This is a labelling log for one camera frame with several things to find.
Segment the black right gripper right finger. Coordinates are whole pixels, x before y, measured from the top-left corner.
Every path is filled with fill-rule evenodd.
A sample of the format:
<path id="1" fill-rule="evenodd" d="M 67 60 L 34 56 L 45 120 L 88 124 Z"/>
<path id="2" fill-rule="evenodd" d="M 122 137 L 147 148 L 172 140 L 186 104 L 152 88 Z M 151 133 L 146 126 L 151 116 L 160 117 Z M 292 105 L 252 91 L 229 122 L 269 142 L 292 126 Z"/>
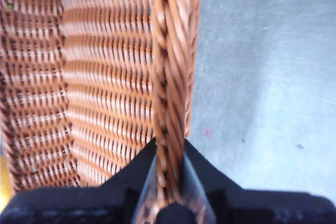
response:
<path id="1" fill-rule="evenodd" d="M 335 206 L 327 198 L 295 191 L 243 189 L 189 141 L 184 149 L 217 223 L 335 223 Z"/>

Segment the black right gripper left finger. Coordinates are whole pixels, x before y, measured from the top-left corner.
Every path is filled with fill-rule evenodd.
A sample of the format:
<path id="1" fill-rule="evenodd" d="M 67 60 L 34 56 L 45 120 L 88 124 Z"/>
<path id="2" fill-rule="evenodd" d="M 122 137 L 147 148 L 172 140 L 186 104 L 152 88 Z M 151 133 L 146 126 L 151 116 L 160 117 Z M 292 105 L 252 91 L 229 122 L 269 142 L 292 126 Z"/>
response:
<path id="1" fill-rule="evenodd" d="M 42 187 L 17 193 L 7 223 L 130 223 L 155 155 L 155 141 L 97 187 Z"/>

